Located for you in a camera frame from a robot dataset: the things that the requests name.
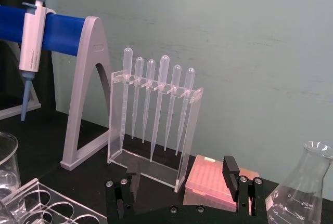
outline clear acrylic pipette rack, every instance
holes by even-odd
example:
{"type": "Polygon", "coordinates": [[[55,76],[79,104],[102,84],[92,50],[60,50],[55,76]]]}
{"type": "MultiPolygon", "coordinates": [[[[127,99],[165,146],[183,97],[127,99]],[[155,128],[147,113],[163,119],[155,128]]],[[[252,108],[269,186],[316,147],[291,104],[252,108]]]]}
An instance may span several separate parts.
{"type": "MultiPolygon", "coordinates": [[[[111,97],[110,97],[110,121],[109,121],[109,145],[108,145],[108,163],[116,163],[125,168],[128,167],[133,162],[140,163],[141,174],[156,180],[162,184],[165,184],[169,187],[175,189],[175,192],[178,192],[182,183],[185,180],[186,169],[188,165],[188,159],[190,156],[191,146],[194,137],[194,131],[197,124],[201,98],[203,94],[203,88],[199,88],[197,90],[191,90],[190,94],[186,96],[185,88],[178,87],[176,91],[172,89],[171,84],[166,84],[162,91],[163,95],[166,97],[168,95],[168,99],[174,96],[183,100],[186,97],[188,100],[189,107],[187,109],[187,122],[184,125],[184,131],[181,143],[183,147],[181,150],[181,159],[178,169],[173,169],[167,167],[163,164],[160,164],[154,160],[150,162],[149,158],[143,157],[141,155],[135,154],[133,152],[127,151],[121,148],[120,142],[120,128],[121,128],[121,111],[122,111],[122,95],[124,82],[129,86],[134,86],[135,78],[132,74],[128,81],[125,81],[123,76],[123,71],[113,72],[111,75],[111,97]]],[[[147,87],[149,87],[148,80],[145,77],[142,77],[141,81],[138,83],[138,87],[140,88],[141,93],[143,90],[145,91],[147,87]]],[[[159,86],[156,80],[153,80],[151,86],[148,88],[151,90],[151,94],[158,93],[159,86]]],[[[128,98],[127,103],[133,102],[133,99],[128,98]]],[[[141,115],[137,117],[137,128],[141,127],[140,119],[142,119],[141,115]]],[[[178,118],[173,117],[172,121],[178,121],[178,118]]],[[[126,123],[131,123],[131,119],[127,119],[126,123]]],[[[159,123],[159,129],[162,131],[164,128],[161,128],[162,123],[159,123]]]]}

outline light green wall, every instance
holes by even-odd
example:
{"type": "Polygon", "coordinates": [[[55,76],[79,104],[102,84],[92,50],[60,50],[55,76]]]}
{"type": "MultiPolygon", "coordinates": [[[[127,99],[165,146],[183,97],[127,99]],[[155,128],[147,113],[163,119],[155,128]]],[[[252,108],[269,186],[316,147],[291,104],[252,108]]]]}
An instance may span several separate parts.
{"type": "MultiPolygon", "coordinates": [[[[135,57],[167,54],[170,67],[197,70],[195,87],[204,87],[204,95],[194,155],[234,155],[239,165],[280,182],[305,141],[333,144],[331,0],[47,0],[47,6],[101,17],[114,71],[128,46],[135,57]]],[[[53,53],[60,111],[69,108],[75,60],[53,53]]],[[[84,118],[108,125],[97,73],[84,118]]],[[[333,200],[332,170],[324,192],[333,200]]]]}

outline plastic transfer pipette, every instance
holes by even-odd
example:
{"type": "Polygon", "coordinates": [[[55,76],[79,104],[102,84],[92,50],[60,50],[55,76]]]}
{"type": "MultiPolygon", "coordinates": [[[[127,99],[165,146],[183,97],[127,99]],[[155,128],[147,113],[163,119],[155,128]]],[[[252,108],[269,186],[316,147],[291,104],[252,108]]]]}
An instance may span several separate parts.
{"type": "Polygon", "coordinates": [[[121,149],[123,148],[124,137],[125,137],[127,95],[129,93],[128,81],[131,77],[131,72],[132,72],[132,56],[133,56],[132,49],[126,48],[124,50],[124,60],[123,60],[124,92],[123,92],[123,106],[121,109],[121,126],[120,126],[120,148],[121,149]]]}
{"type": "Polygon", "coordinates": [[[181,79],[181,73],[182,73],[182,67],[179,64],[175,65],[173,67],[172,77],[171,77],[171,89],[172,89],[172,92],[171,92],[171,95],[170,95],[168,117],[166,118],[164,151],[167,149],[167,142],[168,142],[170,127],[171,127],[173,106],[175,105],[174,93],[178,89],[179,81],[181,79]]]}
{"type": "Polygon", "coordinates": [[[178,149],[179,149],[179,145],[181,143],[181,138],[182,138],[184,124],[185,124],[185,116],[186,116],[186,110],[187,110],[187,104],[188,104],[187,97],[192,91],[195,75],[196,75],[196,71],[193,68],[187,69],[186,76],[185,76],[185,83],[184,83],[185,96],[184,96],[184,100],[183,100],[181,119],[179,121],[178,134],[177,134],[176,155],[178,155],[178,149]]]}
{"type": "Polygon", "coordinates": [[[146,72],[146,98],[145,98],[145,106],[144,106],[144,118],[142,123],[142,143],[145,142],[145,133],[146,126],[148,120],[148,109],[150,102],[150,92],[151,92],[151,84],[154,80],[155,75],[155,61],[153,59],[149,59],[147,63],[147,72],[146,72]]]}
{"type": "Polygon", "coordinates": [[[133,100],[133,112],[132,112],[132,139],[134,136],[135,130],[135,122],[137,116],[137,104],[139,101],[139,83],[141,82],[142,78],[142,71],[144,68],[144,59],[141,57],[137,57],[135,60],[135,70],[134,70],[134,100],[133,100]]]}
{"type": "Polygon", "coordinates": [[[151,146],[150,146],[150,162],[152,161],[152,155],[154,153],[155,145],[156,145],[156,138],[157,138],[157,131],[158,131],[158,124],[160,122],[160,113],[161,113],[161,106],[162,106],[162,92],[167,82],[168,76],[168,69],[169,69],[169,61],[170,58],[167,55],[162,56],[160,61],[160,70],[158,72],[158,93],[157,93],[157,103],[156,103],[156,112],[155,112],[155,120],[154,120],[154,128],[152,130],[152,138],[151,138],[151,146]]]}

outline erlenmeyer flask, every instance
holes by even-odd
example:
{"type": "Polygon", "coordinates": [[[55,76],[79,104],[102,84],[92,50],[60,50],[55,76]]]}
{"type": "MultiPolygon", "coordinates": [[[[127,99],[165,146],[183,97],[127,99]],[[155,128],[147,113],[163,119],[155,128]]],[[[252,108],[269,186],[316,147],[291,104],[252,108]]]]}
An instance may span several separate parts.
{"type": "Polygon", "coordinates": [[[297,167],[266,198],[269,224],[320,224],[323,180],[332,161],[332,147],[306,142],[297,167]]]}

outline bolt head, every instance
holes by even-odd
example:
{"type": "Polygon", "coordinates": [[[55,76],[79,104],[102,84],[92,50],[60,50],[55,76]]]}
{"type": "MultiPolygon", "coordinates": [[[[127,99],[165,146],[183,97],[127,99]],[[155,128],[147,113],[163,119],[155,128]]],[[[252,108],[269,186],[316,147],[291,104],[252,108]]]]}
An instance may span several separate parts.
{"type": "Polygon", "coordinates": [[[244,177],[244,176],[239,177],[239,180],[242,181],[242,182],[247,182],[248,181],[248,179],[246,179],[246,177],[244,177]]]}
{"type": "Polygon", "coordinates": [[[256,178],[254,181],[255,181],[257,184],[262,184],[262,180],[261,180],[260,178],[256,178]]]}
{"type": "Polygon", "coordinates": [[[203,206],[197,206],[197,211],[199,213],[203,213],[204,212],[204,207],[203,206]]]}
{"type": "Polygon", "coordinates": [[[107,181],[106,184],[105,184],[107,187],[110,187],[113,185],[113,182],[112,181],[107,181]]]}
{"type": "Polygon", "coordinates": [[[176,214],[176,213],[178,212],[178,208],[175,207],[175,206],[171,206],[171,207],[170,207],[170,212],[171,212],[172,214],[176,214]]]}
{"type": "Polygon", "coordinates": [[[128,182],[127,179],[121,179],[120,184],[125,185],[127,182],[128,182]]]}

